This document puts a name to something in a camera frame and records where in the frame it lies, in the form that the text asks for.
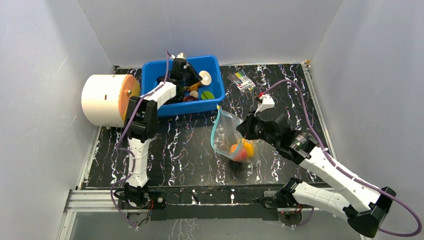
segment purple cable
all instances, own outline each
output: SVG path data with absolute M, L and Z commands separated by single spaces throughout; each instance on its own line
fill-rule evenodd
M 170 68 L 170 58 L 169 58 L 170 53 L 168 52 L 168 50 L 166 48 L 165 48 L 165 51 L 166 51 L 166 72 L 165 72 L 165 77 L 163 79 L 163 83 L 166 83 L 166 81 L 168 79 L 168 71 L 169 71 L 169 68 Z M 140 99 L 137 102 L 137 105 L 135 106 L 134 111 L 132 112 L 131 117 L 128 120 L 128 123 L 126 124 L 126 127 L 124 128 L 124 130 L 122 132 L 122 135 L 120 136 L 118 143 L 116 144 L 116 148 L 118 150 L 125 151 L 132 156 L 132 168 L 131 168 L 131 171 L 128 172 L 128 175 L 125 178 L 119 179 L 114 184 L 112 184 L 112 187 L 110 188 L 110 197 L 112 198 L 113 205 L 115 205 L 115 208 L 118 210 L 118 212 L 126 219 L 126 221 L 129 223 L 129 225 L 131 225 L 133 228 L 136 228 L 136 229 L 138 229 L 139 226 L 137 224 L 135 224 L 134 222 L 132 222 L 130 219 L 127 218 L 127 215 L 119 208 L 119 206 L 118 206 L 118 204 L 117 204 L 117 202 L 115 201 L 115 198 L 114 198 L 114 188 L 115 188 L 115 186 L 119 183 L 122 183 L 122 182 L 125 182 L 126 180 L 128 180 L 131 177 L 131 175 L 133 174 L 134 169 L 136 167 L 136 156 L 128 148 L 121 147 L 121 144 L 122 144 L 122 141 L 124 140 L 125 135 L 128 132 L 128 129 L 130 128 L 131 123 L 134 120 L 134 117 L 137 114 L 137 110 L 139 109 L 140 105 L 143 102 L 143 99 L 147 96 L 153 95 L 157 90 L 161 89 L 163 85 L 164 84 L 159 84 L 152 91 L 150 91 L 150 92 L 148 92 L 148 93 L 146 93 L 146 94 L 144 94 L 140 97 Z
M 301 100 L 301 102 L 302 102 L 302 107 L 303 107 L 303 112 L 304 112 L 304 114 L 305 114 L 305 117 L 306 117 L 306 123 L 307 123 L 307 126 L 309 127 L 309 129 L 310 129 L 310 131 L 312 132 L 312 134 L 313 134 L 313 136 L 315 137 L 315 139 L 318 141 L 318 144 L 319 144 L 319 147 L 322 149 L 322 152 L 324 153 L 324 155 L 325 155 L 325 157 L 327 158 L 327 160 L 328 160 L 328 162 L 330 162 L 330 164 L 334 167 L 334 166 L 336 166 L 336 163 L 333 161 L 333 159 L 330 157 L 330 155 L 329 155 L 329 153 L 325 150 L 326 148 L 325 148 L 325 146 L 324 146 L 324 144 L 323 144 L 323 142 L 321 141 L 321 139 L 320 139 L 320 137 L 318 136 L 318 134 L 317 134 L 317 132 L 314 130 L 314 128 L 312 127 L 312 125 L 311 125 L 311 123 L 310 123 L 310 121 L 309 121 L 309 117 L 308 117 L 308 111 L 307 111 L 307 108 L 306 108 L 306 104 L 305 104 L 305 99 L 304 99 L 304 96 L 303 96 L 303 94 L 302 94 L 302 90 L 301 90 L 301 88 L 294 82 L 294 81 L 292 81 L 292 80 L 290 80 L 290 79 L 284 79 L 284 80 L 280 80 L 280 81 L 278 81 L 278 82 L 276 82 L 276 83 L 274 83 L 270 88 L 268 88 L 266 91 L 264 91 L 262 94 L 264 95 L 264 94 L 267 94 L 270 90 L 272 90 L 273 88 L 275 88 L 277 85 L 280 85 L 280 84 L 282 84 L 282 83 L 291 83 L 291 84 L 293 84 L 295 87 L 296 87 L 296 89 L 299 91 L 299 94 L 300 94 L 300 100 Z M 354 176 L 352 176 L 352 175 L 350 175 L 348 172 L 346 172 L 345 170 L 343 170 L 342 168 L 340 168 L 340 167 L 336 167 L 336 169 L 339 171 L 339 172 L 341 172 L 343 175 L 345 175 L 346 177 L 348 177 L 348 178 L 350 178 L 350 179 L 353 179 L 354 178 Z M 375 186 L 373 186 L 373 185 L 371 185 L 371 184 L 369 184 L 369 183 L 367 183 L 367 182 L 364 182 L 364 181 L 362 181 L 362 180 L 360 180 L 360 179 L 358 179 L 358 178 L 354 178 L 353 179 L 355 182 L 357 182 L 357 183 L 359 183 L 359 184 L 361 184 L 361 185 L 363 185 L 363 186 L 365 186 L 365 187 L 367 187 L 367 188 L 370 188 L 370 189 L 372 189 L 372 190 L 374 190 L 374 191 L 377 191 L 379 194 L 381 194 L 381 195 L 384 195 L 384 196 L 386 196 L 386 197 L 388 197 L 389 199 L 391 199 L 392 201 L 395 201 L 395 202 L 397 202 L 398 204 L 400 204 L 402 207 L 404 207 L 406 210 L 408 210 L 408 212 L 410 212 L 411 213 L 411 215 L 415 218 L 415 220 L 416 220 L 416 223 L 418 224 L 418 227 L 416 228 L 416 230 L 414 231 L 414 232 L 411 232 L 411 233 L 398 233 L 398 232 L 392 232 L 392 231 L 388 231 L 388 230 L 385 230 L 385 229 L 381 229 L 381 228 L 379 228 L 378 230 L 379 231 L 381 231 L 381 232 L 383 232 L 383 233 L 386 233 L 386 234 L 390 234 L 390 235 L 393 235 L 393 236 L 397 236 L 397 237 L 413 237 L 413 236 L 416 236 L 416 235 L 418 235 L 420 232 L 421 232 L 421 230 L 423 229 L 423 224 L 421 223 L 421 220 L 420 220 L 420 218 L 418 217 L 418 215 L 405 203 L 405 202 L 403 202 L 402 200 L 400 200 L 399 198 L 397 198 L 397 197 L 395 197 L 395 196 L 392 196 L 392 195 L 390 195 L 390 194 L 388 194 L 388 193 L 386 193 L 385 191 L 383 191 L 383 190 L 381 190 L 380 188 L 378 188 L 378 187 L 375 187 Z M 309 216 L 309 218 L 303 223 L 303 225 L 305 225 L 308 221 L 309 221 L 309 219 L 311 218 L 311 216 L 312 216 L 312 212 L 311 212 L 311 214 L 310 214 L 310 216 Z
M 301 224 L 299 224 L 299 225 L 297 225 L 297 226 L 296 226 L 296 228 L 300 228 L 300 227 L 302 227 L 302 226 L 305 226 L 305 225 L 309 222 L 309 220 L 311 220 L 311 218 L 312 218 L 312 214 L 314 214 L 314 209 L 315 209 L 315 207 L 314 207 L 314 206 L 312 206 L 312 208 L 311 208 L 311 210 L 310 210 L 310 214 L 309 214 L 309 216 L 307 217 L 306 221 L 305 221 L 305 222 L 302 222 L 302 223 L 301 223 Z

